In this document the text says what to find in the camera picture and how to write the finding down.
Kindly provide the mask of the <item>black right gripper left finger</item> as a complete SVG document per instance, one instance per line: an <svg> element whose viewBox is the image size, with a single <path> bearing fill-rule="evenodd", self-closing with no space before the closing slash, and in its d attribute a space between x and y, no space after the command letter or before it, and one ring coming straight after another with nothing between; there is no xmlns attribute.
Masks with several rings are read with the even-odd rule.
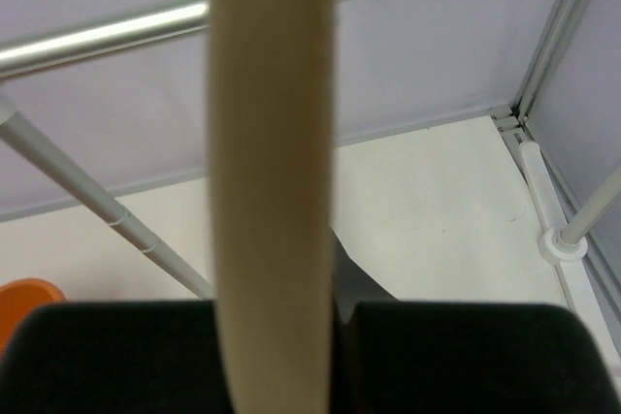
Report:
<svg viewBox="0 0 621 414"><path fill-rule="evenodd" d="M210 301L58 303L1 358L4 413L229 413Z"/></svg>

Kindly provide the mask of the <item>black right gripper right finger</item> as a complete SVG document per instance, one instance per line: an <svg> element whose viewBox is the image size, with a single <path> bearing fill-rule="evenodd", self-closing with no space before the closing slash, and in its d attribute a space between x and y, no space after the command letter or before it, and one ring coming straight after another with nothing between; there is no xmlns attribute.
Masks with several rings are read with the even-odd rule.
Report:
<svg viewBox="0 0 621 414"><path fill-rule="evenodd" d="M336 413L616 413L594 339L551 304L401 301L334 245Z"/></svg>

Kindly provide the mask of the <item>wooden clothes hanger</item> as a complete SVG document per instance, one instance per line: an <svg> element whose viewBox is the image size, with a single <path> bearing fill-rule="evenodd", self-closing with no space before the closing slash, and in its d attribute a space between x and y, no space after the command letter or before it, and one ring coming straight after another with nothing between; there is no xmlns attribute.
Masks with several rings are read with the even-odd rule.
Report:
<svg viewBox="0 0 621 414"><path fill-rule="evenodd" d="M238 413L324 413L335 0L211 0L216 318Z"/></svg>

